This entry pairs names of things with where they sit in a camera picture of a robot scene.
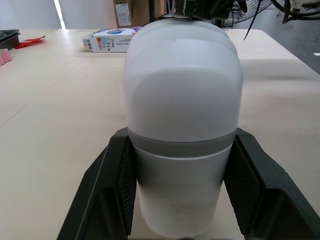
white plastic bottle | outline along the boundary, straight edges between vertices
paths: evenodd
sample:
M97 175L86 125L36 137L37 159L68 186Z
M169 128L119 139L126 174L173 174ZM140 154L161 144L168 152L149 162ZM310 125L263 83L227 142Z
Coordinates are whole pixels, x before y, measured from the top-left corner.
M126 55L123 88L141 213L168 238L210 225L238 126L243 74L218 27L166 19L142 28Z

concrete floor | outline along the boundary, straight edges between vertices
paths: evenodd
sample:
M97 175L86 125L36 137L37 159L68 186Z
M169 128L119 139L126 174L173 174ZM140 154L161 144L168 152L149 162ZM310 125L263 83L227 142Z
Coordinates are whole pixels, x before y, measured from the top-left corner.
M320 20L296 20L282 24L283 16L284 13L271 5L257 15L252 29L263 30L320 74L320 56L314 55L314 53L320 53ZM247 29L251 21L252 18L236 23L233 28Z

wooden table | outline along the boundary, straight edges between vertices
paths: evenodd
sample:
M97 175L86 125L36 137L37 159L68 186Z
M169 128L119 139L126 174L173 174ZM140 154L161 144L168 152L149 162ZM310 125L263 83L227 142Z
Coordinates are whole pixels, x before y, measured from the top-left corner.
M82 176L126 126L125 54L83 50L93 30L22 30L43 43L0 67L0 239L54 240ZM244 71L239 127L320 213L320 76L260 30L230 30ZM132 238L158 238L136 204ZM225 187L199 240L243 239Z

metal fan guard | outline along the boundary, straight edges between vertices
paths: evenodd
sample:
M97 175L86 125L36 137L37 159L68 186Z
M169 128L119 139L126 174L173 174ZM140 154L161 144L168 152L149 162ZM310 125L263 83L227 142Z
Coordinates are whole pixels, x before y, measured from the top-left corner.
M246 13L243 12L240 9L238 3L234 2L233 8L232 8L233 16L232 16L232 12L230 12L228 19L222 21L222 27L231 27L232 26L232 19L233 19L233 23L235 24L235 23L240 23L242 21L250 19L255 15L259 1L258 0L246 0L245 2L246 2L248 11ZM265 10L271 4L272 3L269 0L261 1L258 13Z

wall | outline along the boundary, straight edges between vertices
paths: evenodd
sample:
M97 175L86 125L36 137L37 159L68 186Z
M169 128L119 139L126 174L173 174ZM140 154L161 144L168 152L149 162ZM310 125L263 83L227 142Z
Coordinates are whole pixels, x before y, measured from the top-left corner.
M116 28L113 0L59 0L67 29Z
M0 29L60 29L54 0L0 0Z

